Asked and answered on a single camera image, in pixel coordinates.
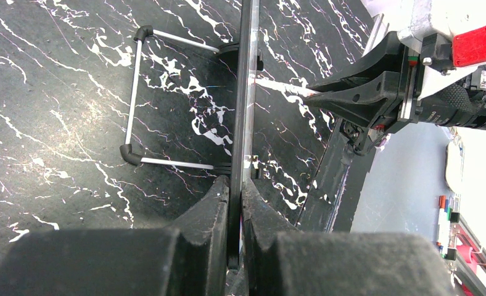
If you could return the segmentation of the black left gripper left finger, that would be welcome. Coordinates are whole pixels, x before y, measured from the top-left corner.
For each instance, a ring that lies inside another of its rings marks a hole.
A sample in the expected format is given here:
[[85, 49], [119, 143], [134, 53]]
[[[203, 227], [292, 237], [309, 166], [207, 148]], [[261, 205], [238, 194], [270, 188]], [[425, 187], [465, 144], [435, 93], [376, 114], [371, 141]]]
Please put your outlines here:
[[223, 295], [228, 183], [162, 227], [29, 234], [0, 265], [0, 295]]

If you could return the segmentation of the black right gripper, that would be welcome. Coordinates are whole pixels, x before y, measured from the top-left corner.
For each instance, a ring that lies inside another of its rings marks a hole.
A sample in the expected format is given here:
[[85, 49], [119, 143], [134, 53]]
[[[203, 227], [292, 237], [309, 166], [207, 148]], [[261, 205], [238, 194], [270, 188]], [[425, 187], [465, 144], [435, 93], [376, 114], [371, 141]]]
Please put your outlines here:
[[[405, 46], [395, 31], [355, 63], [308, 89], [310, 107], [325, 109], [362, 128], [396, 122], [400, 68]], [[424, 99], [413, 99], [410, 121], [486, 131], [486, 64]]]

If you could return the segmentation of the markers in background holder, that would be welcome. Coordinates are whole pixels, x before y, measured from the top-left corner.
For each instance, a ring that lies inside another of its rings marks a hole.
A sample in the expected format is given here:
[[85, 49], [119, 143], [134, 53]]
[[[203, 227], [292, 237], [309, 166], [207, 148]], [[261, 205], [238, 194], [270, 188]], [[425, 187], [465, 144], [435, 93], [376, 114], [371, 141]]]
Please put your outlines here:
[[441, 195], [439, 197], [439, 215], [435, 244], [442, 258], [446, 260], [454, 260], [456, 258], [456, 248], [458, 245], [456, 233], [450, 221], [451, 213], [450, 198], [446, 195]]

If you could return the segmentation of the black framed whiteboard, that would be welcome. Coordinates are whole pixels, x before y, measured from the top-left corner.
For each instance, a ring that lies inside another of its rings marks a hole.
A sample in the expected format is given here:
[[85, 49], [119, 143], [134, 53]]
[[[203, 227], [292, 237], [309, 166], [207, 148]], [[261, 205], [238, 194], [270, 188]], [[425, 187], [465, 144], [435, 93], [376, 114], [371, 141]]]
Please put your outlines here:
[[233, 151], [228, 202], [226, 241], [227, 267], [240, 265], [242, 189], [250, 179], [255, 106], [255, 79], [258, 72], [260, 1], [242, 1]]

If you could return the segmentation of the red capped whiteboard marker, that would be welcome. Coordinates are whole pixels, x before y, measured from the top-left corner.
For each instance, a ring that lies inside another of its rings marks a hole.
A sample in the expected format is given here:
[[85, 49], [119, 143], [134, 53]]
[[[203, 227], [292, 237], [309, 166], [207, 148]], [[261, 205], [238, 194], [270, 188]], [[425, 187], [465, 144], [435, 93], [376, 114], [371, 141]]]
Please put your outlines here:
[[256, 78], [254, 79], [254, 82], [255, 84], [262, 86], [264, 88], [269, 88], [280, 92], [293, 93], [293, 94], [301, 95], [303, 97], [310, 97], [310, 96], [320, 94], [319, 91], [314, 91], [301, 86], [296, 86], [293, 84], [282, 83], [273, 80], [267, 80], [263, 78]]

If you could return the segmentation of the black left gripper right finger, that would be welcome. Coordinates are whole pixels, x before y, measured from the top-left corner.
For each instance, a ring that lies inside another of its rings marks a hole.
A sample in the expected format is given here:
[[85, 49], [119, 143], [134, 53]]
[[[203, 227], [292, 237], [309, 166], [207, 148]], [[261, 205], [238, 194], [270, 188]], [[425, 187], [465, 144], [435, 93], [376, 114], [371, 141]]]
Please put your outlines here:
[[242, 189], [250, 295], [453, 295], [443, 259], [421, 236], [306, 232]]

